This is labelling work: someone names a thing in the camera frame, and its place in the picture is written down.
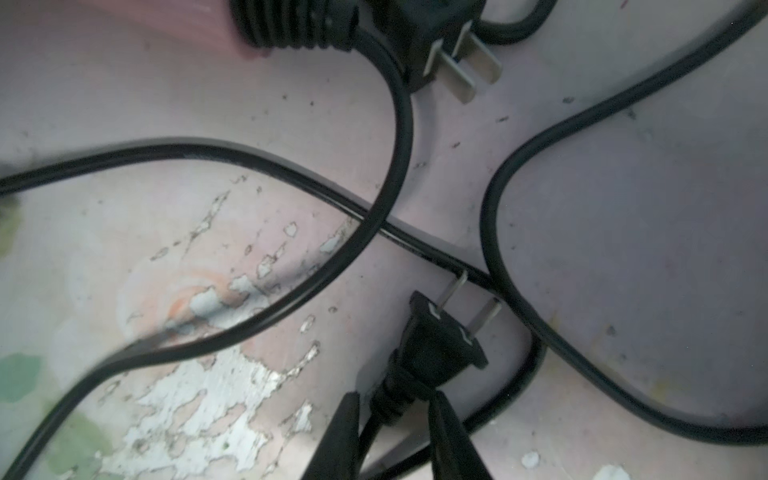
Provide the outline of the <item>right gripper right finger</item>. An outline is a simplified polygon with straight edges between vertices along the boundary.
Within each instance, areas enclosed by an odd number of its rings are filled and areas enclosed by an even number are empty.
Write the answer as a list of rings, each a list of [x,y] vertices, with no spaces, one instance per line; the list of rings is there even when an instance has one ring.
[[[492,480],[446,395],[437,391],[428,407],[430,459],[436,480]]]

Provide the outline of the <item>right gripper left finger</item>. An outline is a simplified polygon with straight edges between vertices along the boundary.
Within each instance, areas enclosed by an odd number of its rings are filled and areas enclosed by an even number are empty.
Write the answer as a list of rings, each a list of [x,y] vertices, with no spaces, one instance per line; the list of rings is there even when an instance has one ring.
[[[342,397],[302,480],[357,478],[359,418],[360,395],[348,392]]]

